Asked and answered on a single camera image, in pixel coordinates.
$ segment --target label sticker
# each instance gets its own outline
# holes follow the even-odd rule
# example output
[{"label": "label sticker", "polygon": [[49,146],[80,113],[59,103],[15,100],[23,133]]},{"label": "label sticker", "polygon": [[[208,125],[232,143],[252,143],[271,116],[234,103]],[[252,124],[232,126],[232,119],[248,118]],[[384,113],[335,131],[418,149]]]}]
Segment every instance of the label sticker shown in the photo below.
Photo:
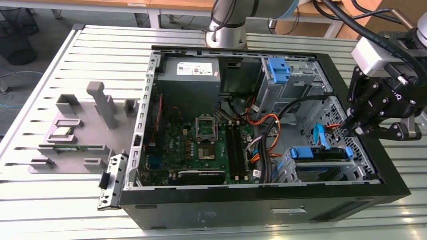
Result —
[{"label": "label sticker", "polygon": [[128,5],[129,7],[143,7],[143,8],[147,7],[145,4],[137,4],[137,3],[128,3],[127,5]]},{"label": "label sticker", "polygon": [[212,63],[180,62],[176,68],[176,75],[214,76]]},{"label": "label sticker", "polygon": [[262,178],[262,171],[254,170],[254,177]]},{"label": "label sticker", "polygon": [[260,108],[259,108],[258,106],[255,106],[255,105],[252,105],[251,108],[254,109],[254,111],[255,111],[256,113],[260,111]]}]

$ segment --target ram slot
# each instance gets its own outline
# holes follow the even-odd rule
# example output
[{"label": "ram slot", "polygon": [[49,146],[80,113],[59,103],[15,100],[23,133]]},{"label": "ram slot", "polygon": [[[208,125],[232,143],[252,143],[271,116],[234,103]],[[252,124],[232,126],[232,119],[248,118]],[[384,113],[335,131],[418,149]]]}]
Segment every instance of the ram slot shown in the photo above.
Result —
[{"label": "ram slot", "polygon": [[230,125],[226,129],[227,137],[227,154],[228,154],[228,165],[230,165],[230,176],[235,179],[239,176],[239,168],[236,161],[236,149],[235,149],[235,138],[234,138],[234,127]]},{"label": "ram slot", "polygon": [[247,167],[246,167],[246,158],[244,158],[244,151],[243,151],[243,140],[240,134],[240,127],[238,125],[232,128],[232,143],[234,143],[234,152],[235,152],[235,161],[238,166],[238,172],[240,179],[244,178],[247,175]]}]

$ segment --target metal table surface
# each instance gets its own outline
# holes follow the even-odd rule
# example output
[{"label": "metal table surface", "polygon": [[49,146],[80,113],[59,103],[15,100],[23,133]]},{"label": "metal table surface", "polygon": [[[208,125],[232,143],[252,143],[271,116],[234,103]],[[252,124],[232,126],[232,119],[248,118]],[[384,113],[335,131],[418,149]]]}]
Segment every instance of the metal table surface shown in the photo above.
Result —
[{"label": "metal table surface", "polygon": [[[330,54],[347,83],[355,61],[355,41],[248,34],[251,50]],[[27,163],[39,151],[57,113],[60,94],[91,99],[88,82],[103,81],[115,100],[139,98],[152,45],[203,47],[200,31],[87,26],[73,30],[52,61],[0,145],[1,239],[426,239],[427,137],[383,141],[412,195],[376,206],[340,222],[194,230],[143,231],[123,210],[97,212],[99,175],[29,174]]]}]

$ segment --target green circuit board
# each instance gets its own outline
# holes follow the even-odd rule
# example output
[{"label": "green circuit board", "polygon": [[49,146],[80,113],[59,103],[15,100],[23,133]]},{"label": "green circuit board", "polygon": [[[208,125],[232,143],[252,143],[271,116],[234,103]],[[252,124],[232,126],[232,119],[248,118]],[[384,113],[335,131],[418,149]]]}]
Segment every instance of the green circuit board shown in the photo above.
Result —
[{"label": "green circuit board", "polygon": [[[167,126],[163,138],[162,167],[149,170],[151,182],[155,186],[167,186],[170,174],[186,170],[224,171],[227,184],[252,183],[250,177],[239,180],[231,178],[226,128],[226,123],[218,124],[216,142],[198,142],[195,122],[171,123]],[[210,126],[200,126],[200,129],[203,134],[212,134]],[[252,136],[252,129],[250,126],[240,126],[239,129],[243,138],[240,147],[244,148],[247,136]]]}]

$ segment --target open computer tower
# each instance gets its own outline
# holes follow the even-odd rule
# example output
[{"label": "open computer tower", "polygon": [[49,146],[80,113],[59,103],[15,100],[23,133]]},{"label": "open computer tower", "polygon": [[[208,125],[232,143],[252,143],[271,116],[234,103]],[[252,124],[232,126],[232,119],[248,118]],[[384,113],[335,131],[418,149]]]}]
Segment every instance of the open computer tower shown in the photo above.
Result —
[{"label": "open computer tower", "polygon": [[[347,92],[326,54],[153,47],[99,209],[123,208],[144,230],[198,229],[334,222],[408,196],[380,141],[339,128]],[[315,95],[280,128],[248,122]],[[278,138],[264,161],[260,136]]]}]

